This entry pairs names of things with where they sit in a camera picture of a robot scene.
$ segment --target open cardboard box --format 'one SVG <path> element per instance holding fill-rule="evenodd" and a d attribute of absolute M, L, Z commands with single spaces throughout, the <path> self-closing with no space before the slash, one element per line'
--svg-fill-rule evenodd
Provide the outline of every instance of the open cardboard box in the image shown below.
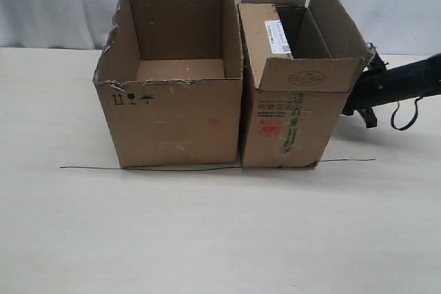
<path fill-rule="evenodd" d="M 94 84 L 122 167 L 234 162 L 234 0 L 119 0 Z"/>
<path fill-rule="evenodd" d="M 371 54 L 339 0 L 242 0 L 244 167 L 315 167 Z"/>

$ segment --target white table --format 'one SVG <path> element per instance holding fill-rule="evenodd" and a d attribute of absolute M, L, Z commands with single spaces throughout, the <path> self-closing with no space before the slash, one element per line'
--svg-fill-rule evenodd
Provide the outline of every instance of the white table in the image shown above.
<path fill-rule="evenodd" d="M 441 96 L 342 117 L 315 170 L 118 167 L 99 51 L 0 49 L 0 293 L 439 293 Z M 421 59 L 385 56 L 392 65 Z M 397 121 L 413 115 L 404 103 Z"/>

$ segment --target black strap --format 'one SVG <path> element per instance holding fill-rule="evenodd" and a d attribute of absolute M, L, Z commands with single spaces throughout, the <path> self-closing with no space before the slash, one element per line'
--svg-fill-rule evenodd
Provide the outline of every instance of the black strap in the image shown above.
<path fill-rule="evenodd" d="M 396 127 L 395 126 L 395 115 L 397 114 L 398 110 L 400 109 L 400 102 L 398 101 L 397 104 L 397 109 L 395 109 L 395 111 L 392 113 L 392 117 L 391 117 L 391 126 L 398 131 L 406 131 L 408 128 L 410 128 L 412 125 L 415 124 L 417 118 L 418 118 L 418 101 L 422 100 L 424 97 L 421 96 L 420 98 L 415 99 L 415 114 L 413 115 L 413 118 L 411 119 L 411 121 L 409 123 L 407 123 L 404 127 Z"/>

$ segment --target cardboard box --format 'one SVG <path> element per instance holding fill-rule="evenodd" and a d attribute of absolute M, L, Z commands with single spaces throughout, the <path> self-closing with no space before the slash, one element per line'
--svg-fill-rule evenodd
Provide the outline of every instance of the cardboard box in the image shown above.
<path fill-rule="evenodd" d="M 244 167 L 315 167 L 371 55 L 339 0 L 242 0 Z"/>
<path fill-rule="evenodd" d="M 234 162 L 234 0 L 119 0 L 94 84 L 122 167 Z"/>

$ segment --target umbrella symbol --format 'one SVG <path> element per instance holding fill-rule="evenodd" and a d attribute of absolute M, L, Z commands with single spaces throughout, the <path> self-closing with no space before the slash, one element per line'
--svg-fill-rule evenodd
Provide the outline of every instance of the umbrella symbol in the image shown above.
<path fill-rule="evenodd" d="M 154 97 L 149 93 L 141 98 L 141 100 L 145 100 L 145 103 L 148 105 L 150 100 L 153 100 Z"/>

